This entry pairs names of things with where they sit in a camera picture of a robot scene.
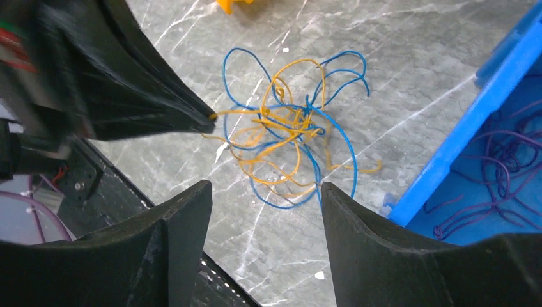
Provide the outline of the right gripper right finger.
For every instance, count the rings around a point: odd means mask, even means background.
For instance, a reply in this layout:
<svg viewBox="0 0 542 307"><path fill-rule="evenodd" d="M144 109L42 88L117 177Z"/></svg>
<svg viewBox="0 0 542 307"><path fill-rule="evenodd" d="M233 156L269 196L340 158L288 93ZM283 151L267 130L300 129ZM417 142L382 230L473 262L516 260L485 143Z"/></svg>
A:
<svg viewBox="0 0 542 307"><path fill-rule="evenodd" d="M336 185L321 187L338 306L540 306L541 236L455 246L411 232Z"/></svg>

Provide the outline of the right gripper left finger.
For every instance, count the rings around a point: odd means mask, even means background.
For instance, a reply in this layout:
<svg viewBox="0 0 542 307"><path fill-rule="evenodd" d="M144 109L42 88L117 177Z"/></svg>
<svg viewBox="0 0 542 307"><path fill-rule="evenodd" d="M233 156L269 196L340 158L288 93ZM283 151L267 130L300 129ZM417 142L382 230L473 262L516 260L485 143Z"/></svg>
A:
<svg viewBox="0 0 542 307"><path fill-rule="evenodd" d="M73 242L1 244L2 306L188 306L212 184Z"/></svg>

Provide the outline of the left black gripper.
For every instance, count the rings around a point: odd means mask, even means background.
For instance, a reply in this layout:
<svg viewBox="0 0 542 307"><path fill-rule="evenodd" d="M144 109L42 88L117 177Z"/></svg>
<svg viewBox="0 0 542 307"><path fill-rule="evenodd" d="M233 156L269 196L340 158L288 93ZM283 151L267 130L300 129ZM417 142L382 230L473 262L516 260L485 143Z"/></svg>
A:
<svg viewBox="0 0 542 307"><path fill-rule="evenodd" d="M169 66L126 1L2 1L1 175L46 173L77 138L211 133L215 111Z"/></svg>

